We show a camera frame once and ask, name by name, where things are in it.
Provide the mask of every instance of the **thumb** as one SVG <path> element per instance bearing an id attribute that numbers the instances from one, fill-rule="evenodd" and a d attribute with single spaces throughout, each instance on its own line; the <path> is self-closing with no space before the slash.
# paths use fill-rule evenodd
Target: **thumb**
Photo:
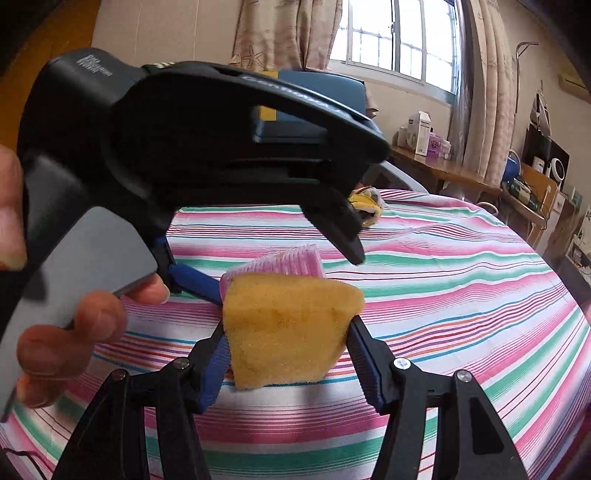
<path id="1" fill-rule="evenodd" d="M 26 263 L 21 163 L 12 150 L 0 145 L 0 270 L 22 270 Z"/>

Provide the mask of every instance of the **striped tablecloth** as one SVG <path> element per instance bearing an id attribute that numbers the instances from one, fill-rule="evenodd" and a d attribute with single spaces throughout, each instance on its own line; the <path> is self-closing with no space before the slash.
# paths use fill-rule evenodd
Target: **striped tablecloth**
<path id="1" fill-rule="evenodd" d="M 472 371 L 500 413 L 532 479 L 547 478 L 584 429 L 591 382 L 590 327 L 546 263 L 500 221 L 454 199 L 384 191 L 388 208 L 361 233 L 363 265 L 345 261 L 294 206 L 187 208 L 169 240 L 178 262 L 219 278 L 240 262 L 317 244 L 328 278 L 363 290 L 374 337 L 426 371 Z M 42 410 L 17 405 L 2 445 L 38 452 L 48 476 L 77 419 L 117 367 L 159 369 L 186 355 L 220 319 L 212 304 L 173 297 L 128 301 L 129 331 L 96 348 L 84 375 Z M 162 476 L 153 411 L 148 453 Z M 345 352 L 313 385 L 236 391 L 227 378 L 196 425 L 215 478 L 366 479 L 387 417 L 365 403 Z M 431 478 L 437 412 L 427 412 L 419 478 Z M 16 458 L 25 479 L 28 459 Z"/>

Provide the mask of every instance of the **curtain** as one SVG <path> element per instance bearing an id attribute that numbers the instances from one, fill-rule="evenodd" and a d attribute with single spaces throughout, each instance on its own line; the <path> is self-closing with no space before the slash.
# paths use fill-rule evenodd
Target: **curtain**
<path id="1" fill-rule="evenodd" d="M 233 64 L 244 69 L 325 70 L 343 0 L 244 0 Z"/>
<path id="2" fill-rule="evenodd" d="M 452 109 L 452 118 L 447 139 L 453 146 L 452 159 L 462 163 L 466 150 L 468 127 L 470 125 L 470 110 L 472 109 L 472 79 L 474 77 L 474 52 L 472 43 L 467 39 L 472 38 L 470 22 L 466 21 L 466 6 L 461 0 L 455 1 L 457 29 L 460 37 L 461 59 L 458 71 L 458 86 L 456 100 Z"/>
<path id="3" fill-rule="evenodd" d="M 472 52 L 474 65 L 463 164 L 491 183 L 500 184 L 514 124 L 511 49 L 497 0 L 463 2 L 465 23 L 470 25 L 466 46 Z"/>

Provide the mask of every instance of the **yellow sponge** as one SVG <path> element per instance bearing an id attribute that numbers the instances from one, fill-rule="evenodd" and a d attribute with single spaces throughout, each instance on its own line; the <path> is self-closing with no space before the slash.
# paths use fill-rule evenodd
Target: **yellow sponge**
<path id="1" fill-rule="evenodd" d="M 363 292 L 326 278 L 243 273 L 223 304 L 237 388 L 316 382 L 345 350 Z"/>

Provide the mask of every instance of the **finger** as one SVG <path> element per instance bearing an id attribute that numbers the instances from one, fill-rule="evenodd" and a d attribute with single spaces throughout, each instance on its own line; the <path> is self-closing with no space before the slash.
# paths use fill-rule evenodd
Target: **finger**
<path id="1" fill-rule="evenodd" d="M 21 163 L 12 150 L 0 145 L 0 270 L 22 270 L 26 263 Z"/>
<path id="2" fill-rule="evenodd" d="M 65 379 L 84 373 L 93 350 L 94 344 L 81 341 L 73 330 L 34 325 L 18 339 L 17 358 L 32 377 Z"/>
<path id="3" fill-rule="evenodd" d="M 74 315 L 74 332 L 81 342 L 116 342 L 126 327 L 127 314 L 123 304 L 107 291 L 85 295 Z"/>
<path id="4" fill-rule="evenodd" d="M 29 408 L 42 408 L 56 402 L 66 390 L 65 380 L 30 377 L 24 374 L 17 383 L 17 398 Z"/>
<path id="5" fill-rule="evenodd" d="M 162 278 L 158 275 L 152 275 L 142 286 L 126 294 L 130 299 L 148 305 L 159 305 L 165 303 L 170 298 L 170 290 Z"/>

